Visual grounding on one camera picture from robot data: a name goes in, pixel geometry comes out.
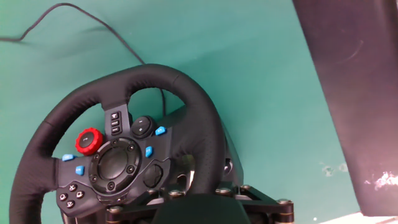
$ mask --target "black button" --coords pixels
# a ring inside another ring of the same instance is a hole
[[[117,125],[119,125],[119,121],[112,121],[112,123],[111,123],[112,127],[117,126]]]
[[[112,120],[118,119],[118,118],[119,118],[119,112],[116,112],[116,113],[111,114],[111,119],[112,119]]]
[[[85,192],[84,191],[78,191],[77,193],[76,193],[76,198],[77,199],[81,199],[81,198],[83,198],[85,196]]]
[[[70,192],[74,192],[76,189],[77,189],[77,185],[76,184],[69,185],[69,191]]]
[[[60,195],[60,201],[61,201],[61,202],[66,201],[66,199],[68,199],[68,194],[61,194],[61,195]]]
[[[119,127],[112,128],[112,134],[118,133],[120,131]]]
[[[80,147],[88,147],[94,140],[94,134],[92,132],[87,132],[79,140]]]
[[[67,202],[67,208],[73,208],[73,206],[75,206],[75,201],[74,200],[70,200]]]
[[[144,184],[147,187],[155,187],[161,180],[163,176],[163,170],[158,165],[153,165],[149,167],[144,174]]]
[[[150,120],[146,117],[140,117],[133,122],[131,126],[131,131],[133,134],[140,136],[145,134],[150,127]]]

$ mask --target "button cluster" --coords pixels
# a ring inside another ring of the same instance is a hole
[[[120,111],[117,111],[115,113],[111,114],[111,132],[112,135],[118,135],[121,133],[122,128],[121,128],[121,115]]]
[[[85,192],[82,190],[77,191],[77,184],[71,184],[69,185],[69,193],[70,194],[74,194],[74,192],[76,192],[75,194],[75,198],[77,199],[82,199],[85,196]],[[65,205],[67,208],[71,209],[75,206],[76,202],[72,199],[72,200],[68,200],[69,195],[68,193],[62,193],[59,195],[59,201],[61,202],[66,202]]]

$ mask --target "black panel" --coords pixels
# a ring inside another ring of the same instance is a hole
[[[398,215],[397,3],[294,4],[361,211]]]

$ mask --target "white stain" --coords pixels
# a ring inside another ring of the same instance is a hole
[[[379,190],[380,188],[384,187],[385,185],[397,185],[398,186],[398,177],[394,174],[383,172],[383,176],[381,176],[377,181],[374,183],[374,189]]]
[[[325,176],[327,177],[331,177],[333,175],[333,171],[335,171],[333,168],[331,168],[330,166],[325,166],[322,169],[322,172],[325,174]]]
[[[338,167],[338,169],[342,172],[348,172],[347,164],[342,164]]]

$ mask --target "white mark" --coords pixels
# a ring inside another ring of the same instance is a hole
[[[330,166],[325,166],[322,171],[325,173],[325,176],[331,177],[333,175],[333,171],[335,171],[333,168]]]
[[[383,172],[383,176],[380,177],[377,181],[374,183],[374,189],[379,190],[385,185],[397,185],[398,186],[398,177],[396,177],[394,174],[388,173],[388,172]]]
[[[342,165],[340,165],[340,166],[338,167],[338,169],[339,169],[340,171],[343,171],[343,172],[348,172],[347,164],[342,164]]]
[[[354,52],[351,56],[349,56],[348,58],[346,58],[346,59],[344,59],[344,60],[342,60],[342,61],[339,61],[339,62],[337,62],[337,63],[345,63],[345,62],[351,60],[353,57],[355,57],[355,55],[358,54],[359,50],[361,50],[363,43],[364,43],[363,40],[360,40],[360,41],[359,41],[359,46],[357,47],[357,49],[355,50],[355,52]]]

